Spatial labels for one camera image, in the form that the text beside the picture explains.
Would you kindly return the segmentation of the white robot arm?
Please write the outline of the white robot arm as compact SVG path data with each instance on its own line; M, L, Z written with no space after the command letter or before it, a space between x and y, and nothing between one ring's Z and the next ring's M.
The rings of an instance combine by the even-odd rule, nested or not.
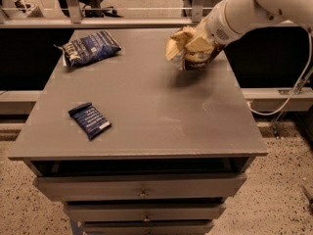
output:
M182 50L210 53L249 31L284 21L312 32L313 0L222 0L197 26L185 26L169 37L166 57Z

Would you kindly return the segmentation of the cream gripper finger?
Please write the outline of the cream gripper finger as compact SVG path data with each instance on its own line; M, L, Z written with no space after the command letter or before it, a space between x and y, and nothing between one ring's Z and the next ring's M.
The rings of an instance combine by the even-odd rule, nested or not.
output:
M204 33L195 35L185 47L190 52L211 52L214 49L214 39Z
M196 30L191 26L184 26L170 36L169 44L186 46L193 39Z

